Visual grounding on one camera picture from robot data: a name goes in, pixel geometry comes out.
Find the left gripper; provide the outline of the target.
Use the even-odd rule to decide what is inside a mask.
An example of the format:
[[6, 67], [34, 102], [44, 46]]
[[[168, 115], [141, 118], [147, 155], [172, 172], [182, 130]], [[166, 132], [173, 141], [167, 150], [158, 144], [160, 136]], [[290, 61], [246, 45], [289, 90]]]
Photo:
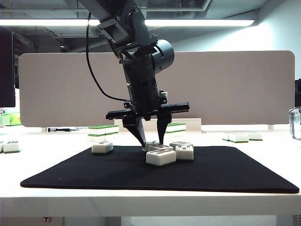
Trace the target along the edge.
[[145, 148], [145, 134], [141, 117], [149, 121], [152, 116], [157, 116], [159, 143], [163, 144], [167, 125], [172, 121], [172, 114], [188, 112], [190, 109], [188, 102], [177, 104], [159, 104], [155, 110], [146, 112], [138, 109], [137, 106], [133, 105], [130, 101], [125, 101], [124, 107], [125, 109], [123, 110], [108, 112], [106, 114], [106, 119], [122, 119], [123, 127], [137, 138], [143, 149]]

